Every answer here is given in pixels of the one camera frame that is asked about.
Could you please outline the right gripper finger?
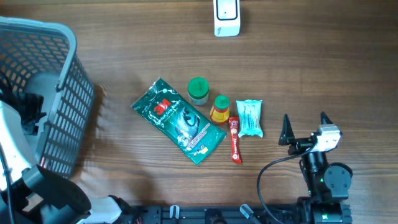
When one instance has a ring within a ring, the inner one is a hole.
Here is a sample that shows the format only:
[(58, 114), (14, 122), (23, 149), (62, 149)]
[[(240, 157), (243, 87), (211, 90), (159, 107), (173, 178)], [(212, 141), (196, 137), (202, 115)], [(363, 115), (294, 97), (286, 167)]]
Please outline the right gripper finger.
[(290, 119), (288, 114), (285, 114), (282, 123), (282, 131), (279, 138), (279, 145), (286, 146), (286, 145), (292, 145), (294, 143), (295, 143), (295, 136), (292, 130)]
[(320, 113), (320, 119), (321, 119), (321, 124), (322, 125), (324, 125), (324, 124), (333, 124), (333, 122), (330, 120), (330, 118), (327, 116), (327, 114), (324, 111), (322, 111)]

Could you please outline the light blue wipes packet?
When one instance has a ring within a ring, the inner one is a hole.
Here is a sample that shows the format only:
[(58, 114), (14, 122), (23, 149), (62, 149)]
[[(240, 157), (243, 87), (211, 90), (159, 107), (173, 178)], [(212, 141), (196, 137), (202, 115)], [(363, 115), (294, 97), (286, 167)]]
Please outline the light blue wipes packet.
[(239, 116), (239, 134), (243, 136), (259, 136), (263, 137), (260, 125), (262, 100), (237, 100), (236, 106)]

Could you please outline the red coffee stick sachet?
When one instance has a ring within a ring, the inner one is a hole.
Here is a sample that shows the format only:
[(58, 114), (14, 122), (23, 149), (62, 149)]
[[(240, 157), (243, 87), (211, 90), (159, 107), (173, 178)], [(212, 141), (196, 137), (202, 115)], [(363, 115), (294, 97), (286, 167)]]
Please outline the red coffee stick sachet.
[(242, 164), (242, 159), (239, 151), (239, 118), (237, 116), (231, 116), (228, 119), (229, 130), (231, 137), (231, 160), (235, 164)]

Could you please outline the green cap sauce bottle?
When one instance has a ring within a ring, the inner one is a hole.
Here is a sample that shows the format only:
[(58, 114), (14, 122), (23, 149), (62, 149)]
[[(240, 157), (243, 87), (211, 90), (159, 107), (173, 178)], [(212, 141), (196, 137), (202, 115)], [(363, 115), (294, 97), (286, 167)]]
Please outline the green cap sauce bottle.
[(229, 98), (226, 95), (219, 95), (215, 98), (210, 111), (210, 119), (216, 125), (225, 124), (229, 119)]

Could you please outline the green lid white jar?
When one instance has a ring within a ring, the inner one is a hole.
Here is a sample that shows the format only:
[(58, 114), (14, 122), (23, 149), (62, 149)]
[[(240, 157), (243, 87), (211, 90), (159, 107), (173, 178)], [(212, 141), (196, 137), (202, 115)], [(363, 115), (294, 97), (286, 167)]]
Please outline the green lid white jar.
[(194, 105), (204, 105), (208, 101), (210, 87), (203, 77), (192, 78), (187, 87), (188, 95)]

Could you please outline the green 3M gloves packet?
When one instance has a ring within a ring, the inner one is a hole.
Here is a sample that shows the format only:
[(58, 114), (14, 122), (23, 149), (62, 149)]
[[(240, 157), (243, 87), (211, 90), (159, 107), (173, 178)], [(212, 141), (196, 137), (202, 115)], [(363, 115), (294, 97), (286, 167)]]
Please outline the green 3M gloves packet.
[(203, 116), (161, 78), (131, 108), (170, 138), (196, 165), (226, 137), (225, 131)]

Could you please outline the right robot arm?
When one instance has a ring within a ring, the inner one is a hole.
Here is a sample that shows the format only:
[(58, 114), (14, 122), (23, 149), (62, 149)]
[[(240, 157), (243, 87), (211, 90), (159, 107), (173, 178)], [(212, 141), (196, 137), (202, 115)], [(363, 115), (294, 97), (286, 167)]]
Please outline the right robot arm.
[(288, 155), (301, 158), (308, 191), (316, 203), (337, 203), (348, 199), (353, 171), (345, 164), (329, 163), (326, 154), (338, 147), (343, 135), (325, 112), (321, 125), (307, 138), (296, 138), (288, 115), (284, 115), (279, 145), (288, 146)]

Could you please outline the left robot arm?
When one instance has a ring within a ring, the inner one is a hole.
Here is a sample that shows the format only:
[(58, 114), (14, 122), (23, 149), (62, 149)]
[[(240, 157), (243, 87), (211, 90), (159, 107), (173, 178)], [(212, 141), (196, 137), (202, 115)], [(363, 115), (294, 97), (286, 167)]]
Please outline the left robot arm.
[(13, 91), (1, 78), (1, 223), (116, 223), (122, 210), (115, 199), (89, 198), (39, 165), (26, 137), (46, 116), (44, 97)]

